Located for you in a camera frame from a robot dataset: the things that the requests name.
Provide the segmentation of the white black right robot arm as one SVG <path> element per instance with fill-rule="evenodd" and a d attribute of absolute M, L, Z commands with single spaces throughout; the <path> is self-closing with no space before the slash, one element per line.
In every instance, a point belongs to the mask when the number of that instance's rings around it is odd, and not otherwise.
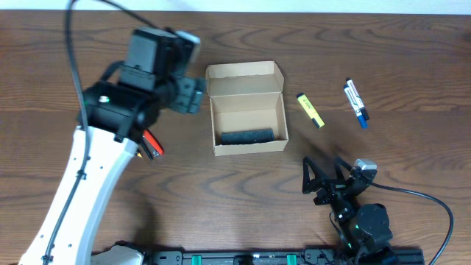
<path fill-rule="evenodd" d="M 357 196 L 372 185 L 378 172 L 376 163 L 357 159 L 353 165 L 341 158 L 334 163 L 336 176 L 328 177 L 310 158 L 302 159 L 302 192 L 315 193 L 315 205 L 329 205 L 330 222 L 343 248 L 333 255 L 335 264 L 398 264 L 389 241 L 386 207 L 360 204 Z"/>

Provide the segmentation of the white marker blue cap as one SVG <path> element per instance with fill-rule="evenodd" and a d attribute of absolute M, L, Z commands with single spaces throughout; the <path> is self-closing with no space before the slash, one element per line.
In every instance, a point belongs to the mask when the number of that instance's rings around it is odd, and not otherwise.
<path fill-rule="evenodd" d="M 348 85 L 344 85 L 344 92 L 347 95 L 349 103 L 350 103 L 350 105 L 352 106 L 352 108 L 355 112 L 356 118 L 357 118 L 359 124 L 361 125 L 361 128 L 362 129 L 367 129 L 368 128 L 367 122 L 364 119 L 363 114 L 361 113 L 361 109 L 357 104 L 356 97 L 354 96 L 353 91 L 351 90 L 351 88 Z"/>

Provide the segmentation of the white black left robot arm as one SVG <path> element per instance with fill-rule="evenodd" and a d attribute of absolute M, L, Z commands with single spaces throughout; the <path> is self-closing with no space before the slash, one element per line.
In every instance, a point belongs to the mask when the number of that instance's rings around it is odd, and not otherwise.
<path fill-rule="evenodd" d="M 198 112 L 205 81 L 185 73 L 200 45 L 187 32 L 136 29 L 127 58 L 110 64 L 82 91 L 67 167 L 22 264 L 91 262 L 96 232 L 122 172 L 139 148 L 147 154 L 157 148 L 145 134 L 159 112 Z"/>

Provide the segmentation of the yellow highlighter pen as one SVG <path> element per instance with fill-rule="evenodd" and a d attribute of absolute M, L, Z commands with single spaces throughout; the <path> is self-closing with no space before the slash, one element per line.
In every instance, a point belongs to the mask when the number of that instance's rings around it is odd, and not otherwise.
<path fill-rule="evenodd" d="M 304 111 L 308 114 L 310 120 L 316 125 L 316 127 L 318 129 L 322 128 L 325 123 L 308 97 L 304 93 L 299 93 L 297 94 L 297 100 L 301 104 Z"/>

